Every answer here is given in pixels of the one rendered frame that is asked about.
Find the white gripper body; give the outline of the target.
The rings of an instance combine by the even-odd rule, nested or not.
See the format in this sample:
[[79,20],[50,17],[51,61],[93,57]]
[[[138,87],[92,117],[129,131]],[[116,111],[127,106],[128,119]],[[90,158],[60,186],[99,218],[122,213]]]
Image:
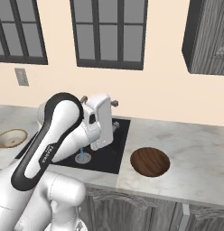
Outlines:
[[107,94],[100,94],[91,97],[86,105],[93,109],[96,121],[100,125],[99,138],[90,145],[92,150],[98,150],[113,142],[111,99]]

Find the black kitchen sink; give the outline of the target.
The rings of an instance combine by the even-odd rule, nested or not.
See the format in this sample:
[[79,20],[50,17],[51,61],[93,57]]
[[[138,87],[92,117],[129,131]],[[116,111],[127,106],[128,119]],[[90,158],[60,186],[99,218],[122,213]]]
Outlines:
[[80,154],[80,151],[77,151],[62,161],[53,162],[52,165],[118,174],[126,145],[130,120],[113,118],[112,122],[119,123],[119,127],[113,133],[114,140],[110,145],[96,151],[92,151],[89,145],[83,149],[85,153],[91,155],[90,162],[85,164],[77,163],[75,157],[77,154]]

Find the dark brown wooden bowl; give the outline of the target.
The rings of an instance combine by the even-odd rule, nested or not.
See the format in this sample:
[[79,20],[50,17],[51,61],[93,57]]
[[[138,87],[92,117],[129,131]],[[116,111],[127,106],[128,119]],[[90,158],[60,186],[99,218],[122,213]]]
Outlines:
[[170,159],[161,150],[153,147],[139,148],[130,156],[134,170],[146,177],[160,177],[170,169]]

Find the white bowl with brown rim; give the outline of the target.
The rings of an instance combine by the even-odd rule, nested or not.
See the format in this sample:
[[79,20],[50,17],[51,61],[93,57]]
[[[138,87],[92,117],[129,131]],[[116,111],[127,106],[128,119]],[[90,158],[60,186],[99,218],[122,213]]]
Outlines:
[[12,129],[0,134],[0,148],[14,148],[27,139],[28,133],[23,129]]

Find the dark framed window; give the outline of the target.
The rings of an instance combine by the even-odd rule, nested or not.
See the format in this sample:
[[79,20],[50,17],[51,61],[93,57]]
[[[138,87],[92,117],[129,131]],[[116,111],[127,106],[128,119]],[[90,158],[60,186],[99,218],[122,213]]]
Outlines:
[[79,67],[144,68],[148,0],[70,0]]
[[48,64],[37,0],[0,0],[0,62]]

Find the grey wooden cupboard door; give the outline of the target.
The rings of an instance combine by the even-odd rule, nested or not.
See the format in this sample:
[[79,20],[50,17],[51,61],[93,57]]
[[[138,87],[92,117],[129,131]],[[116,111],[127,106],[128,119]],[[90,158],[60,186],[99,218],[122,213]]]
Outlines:
[[224,231],[224,209],[189,205],[188,231]]
[[175,203],[87,187],[80,207],[88,231],[169,231]]

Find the grey wall socket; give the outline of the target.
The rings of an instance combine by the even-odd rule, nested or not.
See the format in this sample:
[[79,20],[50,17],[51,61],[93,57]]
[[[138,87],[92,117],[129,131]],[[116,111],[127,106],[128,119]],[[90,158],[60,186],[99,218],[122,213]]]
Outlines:
[[28,87],[29,82],[28,82],[28,78],[26,76],[25,69],[15,68],[14,71],[15,71],[15,76],[16,76],[17,81],[18,81],[18,85]]

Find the grey wooden wall cupboard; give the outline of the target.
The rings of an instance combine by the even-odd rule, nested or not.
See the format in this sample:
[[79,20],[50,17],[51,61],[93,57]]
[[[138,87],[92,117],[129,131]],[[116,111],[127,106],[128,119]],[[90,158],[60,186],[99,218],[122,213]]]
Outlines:
[[190,0],[182,55],[191,74],[224,76],[224,0]]

